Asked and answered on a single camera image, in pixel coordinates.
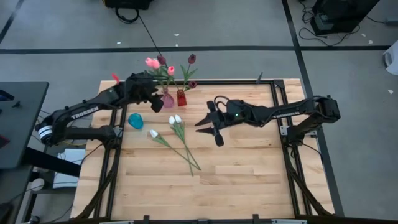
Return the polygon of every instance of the glass vase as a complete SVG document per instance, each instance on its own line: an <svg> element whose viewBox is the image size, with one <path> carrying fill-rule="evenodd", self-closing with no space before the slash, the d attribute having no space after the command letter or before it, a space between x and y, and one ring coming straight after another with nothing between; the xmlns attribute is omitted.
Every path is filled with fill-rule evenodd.
<svg viewBox="0 0 398 224"><path fill-rule="evenodd" d="M187 98L185 97L185 92L183 90L177 91L177 104L178 106L186 106Z"/></svg>
<svg viewBox="0 0 398 224"><path fill-rule="evenodd" d="M162 92L163 92L163 96L162 96L163 107L164 108L173 108L174 98L172 95L169 94L169 90L164 89Z"/></svg>

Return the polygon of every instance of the table leg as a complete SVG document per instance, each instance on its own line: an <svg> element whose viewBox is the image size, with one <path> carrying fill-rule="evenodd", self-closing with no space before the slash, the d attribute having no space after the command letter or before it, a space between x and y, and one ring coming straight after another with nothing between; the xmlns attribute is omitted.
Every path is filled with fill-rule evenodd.
<svg viewBox="0 0 398 224"><path fill-rule="evenodd" d="M78 164L53 157L29 147L25 151L22 162L74 177L79 177L80 175L80 166Z"/></svg>

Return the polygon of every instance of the blue cup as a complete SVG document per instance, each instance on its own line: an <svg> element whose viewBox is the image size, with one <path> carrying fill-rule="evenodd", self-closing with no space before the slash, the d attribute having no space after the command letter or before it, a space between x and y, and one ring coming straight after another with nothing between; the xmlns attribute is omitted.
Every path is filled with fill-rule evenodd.
<svg viewBox="0 0 398 224"><path fill-rule="evenodd" d="M142 120L141 115L134 113L129 117L129 124L135 129L142 129L144 121Z"/></svg>

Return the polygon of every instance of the wooden tabletop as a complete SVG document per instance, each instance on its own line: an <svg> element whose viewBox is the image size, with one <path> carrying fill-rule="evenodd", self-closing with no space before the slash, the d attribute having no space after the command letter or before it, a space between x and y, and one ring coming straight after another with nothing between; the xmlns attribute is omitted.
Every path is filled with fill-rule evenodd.
<svg viewBox="0 0 398 224"><path fill-rule="evenodd" d="M284 82L289 103L304 99L299 79ZM102 81L99 90L114 84L114 81ZM176 97L174 87L169 92ZM263 128L240 124L223 129L223 147L216 146L213 136L196 133L197 128L193 126L208 112L206 102L217 95L273 106L269 85L198 85L186 95L187 106L176 105L160 113L154 113L150 104L128 106L127 117L139 113L144 128L136 130L126 119L112 220L142 220L144 215L150 215L151 220L248 219L253 214L259 214L260 218L293 218L276 121ZM201 167L201 171L193 168L193 177L187 161L152 141L149 134L151 129L158 131L171 146L185 154L182 142L170 129L169 117L175 114L185 122L187 146ZM110 111L95 113L93 127L108 125L110 116ZM293 122L298 124L304 119L305 116L296 116ZM317 149L314 138L307 137L304 142ZM86 154L99 144L99 141L90 141ZM308 188L325 209L334 212L320 155L305 146L299 150ZM101 147L83 163L71 217L78 215L97 191L103 155ZM107 196L108 191L104 193L102 215ZM297 196L303 213L301 194Z"/></svg>

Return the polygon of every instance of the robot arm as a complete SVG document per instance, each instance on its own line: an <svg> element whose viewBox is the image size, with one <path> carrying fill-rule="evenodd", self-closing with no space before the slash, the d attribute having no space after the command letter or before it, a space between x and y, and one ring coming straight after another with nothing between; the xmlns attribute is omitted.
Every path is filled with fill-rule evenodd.
<svg viewBox="0 0 398 224"><path fill-rule="evenodd" d="M222 101L216 101L217 98L226 99L226 104ZM220 103L226 106L226 112L223 113L218 108ZM334 123L340 119L337 102L331 99L330 96L314 96L295 103L271 108L266 106L254 106L243 100L230 100L225 96L217 96L214 101L207 102L207 107L210 113L195 126L212 122L213 128L203 128L197 130L197 132L214 135L217 146L224 145L223 137L220 134L221 129L241 123L247 123L255 127L263 127L273 119L301 114L309 115L309 117L299 125L291 126L287 129L288 143L291 144L301 142L306 133L318 129L322 123Z"/></svg>
<svg viewBox="0 0 398 224"><path fill-rule="evenodd" d="M157 113L163 106L163 101L160 99L161 95L152 95L157 90L152 75L133 73L126 81L103 90L90 100L83 100L77 105L66 106L62 110L54 111L40 124L37 124L35 130L39 133L42 143L49 146L58 144L65 139L96 139L95 136L100 136L100 132L108 131L109 133L109 130L69 128L67 124L96 111L120 109L130 103L139 104L149 101L152 103L151 108Z"/></svg>

